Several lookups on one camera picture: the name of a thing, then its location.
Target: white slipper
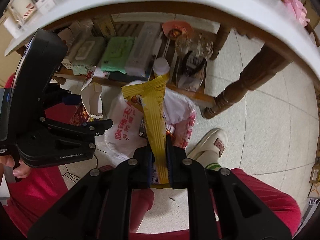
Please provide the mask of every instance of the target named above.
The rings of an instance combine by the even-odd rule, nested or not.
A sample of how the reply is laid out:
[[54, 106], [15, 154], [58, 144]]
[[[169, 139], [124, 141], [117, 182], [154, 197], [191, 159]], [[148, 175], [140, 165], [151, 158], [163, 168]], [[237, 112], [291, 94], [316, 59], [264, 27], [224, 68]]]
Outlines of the white slipper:
[[188, 158], [196, 160], [205, 151], [214, 151], [221, 157], [223, 151], [227, 147], [228, 136], [224, 130], [214, 128], [210, 130], [195, 146], [195, 148], [188, 154]]

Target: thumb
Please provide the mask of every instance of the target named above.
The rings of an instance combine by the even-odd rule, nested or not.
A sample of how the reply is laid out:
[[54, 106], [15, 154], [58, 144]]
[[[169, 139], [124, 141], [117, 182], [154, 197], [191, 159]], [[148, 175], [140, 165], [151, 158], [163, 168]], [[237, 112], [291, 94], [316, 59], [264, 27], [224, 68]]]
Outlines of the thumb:
[[14, 159], [11, 155], [0, 156], [0, 163], [11, 168], [14, 167]]

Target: tiled floor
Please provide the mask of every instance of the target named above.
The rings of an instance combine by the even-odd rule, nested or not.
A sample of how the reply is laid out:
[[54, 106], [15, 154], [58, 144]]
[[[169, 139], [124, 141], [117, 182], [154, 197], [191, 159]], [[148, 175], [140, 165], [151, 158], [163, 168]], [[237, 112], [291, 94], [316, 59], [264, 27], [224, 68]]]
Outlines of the tiled floor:
[[[208, 68], [206, 93], [216, 96], [237, 80], [239, 73], [262, 45], [260, 41], [250, 41], [232, 31], [218, 58], [210, 62], [212, 66]], [[80, 90], [77, 82], [67, 82], [64, 87], [71, 87], [73, 92]], [[103, 91], [104, 112], [107, 113], [120, 89], [104, 87]], [[228, 147], [220, 160], [222, 166], [243, 169], [290, 194], [304, 209], [310, 190], [309, 177], [315, 161], [319, 127], [313, 85], [295, 63], [213, 119], [205, 120], [199, 110], [197, 113], [187, 152], [209, 130], [221, 127], [229, 138]], [[99, 166], [108, 163], [103, 152], [96, 153]], [[96, 160], [93, 159], [70, 164], [68, 168], [71, 173], [80, 176], [95, 166]], [[65, 178], [65, 181], [69, 187], [74, 184], [70, 179]], [[147, 212], [138, 232], [159, 233], [188, 228], [187, 192], [170, 189], [154, 192], [154, 206]]]

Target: person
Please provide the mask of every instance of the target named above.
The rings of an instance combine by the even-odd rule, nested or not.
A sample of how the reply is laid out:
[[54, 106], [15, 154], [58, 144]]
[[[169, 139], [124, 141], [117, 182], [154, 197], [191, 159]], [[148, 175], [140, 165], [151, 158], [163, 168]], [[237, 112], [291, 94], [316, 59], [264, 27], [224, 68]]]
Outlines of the person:
[[[219, 170], [219, 158], [228, 145], [226, 133], [219, 128], [209, 131], [188, 154], [188, 158], [201, 163], [205, 168]], [[49, 167], [31, 169], [22, 160], [20, 167], [13, 173], [22, 181], [8, 183], [10, 199], [5, 210], [16, 227], [26, 236], [29, 228], [37, 221], [56, 201], [68, 190], [60, 174], [59, 168]], [[3, 166], [14, 166], [10, 155], [0, 156], [0, 177], [3, 175]], [[111, 167], [100, 168], [102, 171]], [[274, 214], [289, 228], [292, 236], [300, 224], [300, 208], [296, 201], [286, 193], [275, 189], [264, 182], [246, 174], [241, 169], [232, 169], [233, 172], [252, 192], [257, 195], [274, 212]], [[153, 206], [154, 193], [151, 189], [137, 190], [132, 193], [130, 239], [131, 240], [187, 240], [189, 230], [167, 232], [161, 234], [136, 233], [145, 213]]]

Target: white tabletop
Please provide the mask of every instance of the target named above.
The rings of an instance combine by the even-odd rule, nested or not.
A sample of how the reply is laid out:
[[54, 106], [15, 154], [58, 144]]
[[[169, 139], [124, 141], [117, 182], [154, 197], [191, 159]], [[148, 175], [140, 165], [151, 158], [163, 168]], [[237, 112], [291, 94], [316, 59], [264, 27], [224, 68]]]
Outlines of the white tabletop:
[[[36, 12], [34, 17], [25, 26], [22, 35], [11, 41], [5, 51], [5, 56], [14, 51], [20, 43], [30, 37], [38, 28], [43, 28], [65, 16], [98, 6], [135, 1], [159, 0], [54, 0], [57, 6], [45, 15]], [[169, 1], [187, 1], [215, 7], [271, 33], [301, 57], [320, 79], [319, 51], [310, 40], [304, 28], [288, 14], [280, 0]]]

